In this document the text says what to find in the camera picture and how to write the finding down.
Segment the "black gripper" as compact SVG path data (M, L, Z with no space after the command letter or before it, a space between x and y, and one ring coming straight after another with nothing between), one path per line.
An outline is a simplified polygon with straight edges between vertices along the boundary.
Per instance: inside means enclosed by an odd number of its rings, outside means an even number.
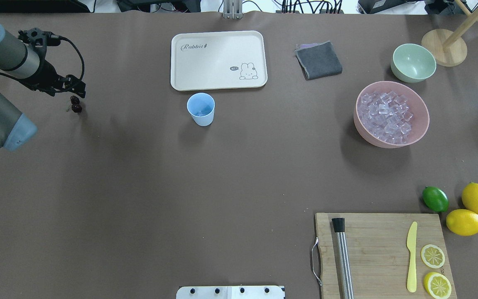
M68 91L85 98L86 84L72 74L61 76L46 59L49 46L59 46L62 40L68 42L68 39L38 28L19 30L18 33L18 39L27 44L39 58L38 69L30 77L24 79L24 85L31 90L45 92L51 96Z

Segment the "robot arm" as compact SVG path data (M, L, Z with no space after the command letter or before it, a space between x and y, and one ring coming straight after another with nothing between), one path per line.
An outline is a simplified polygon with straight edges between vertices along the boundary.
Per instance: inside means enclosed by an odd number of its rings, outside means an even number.
M0 24L0 76L49 96L70 92L71 110L80 113L79 100L86 95L84 72L80 76L61 76L46 59L47 48L63 41L69 40L38 28L20 30L15 37ZM36 125L0 93L0 148L15 151L36 133Z

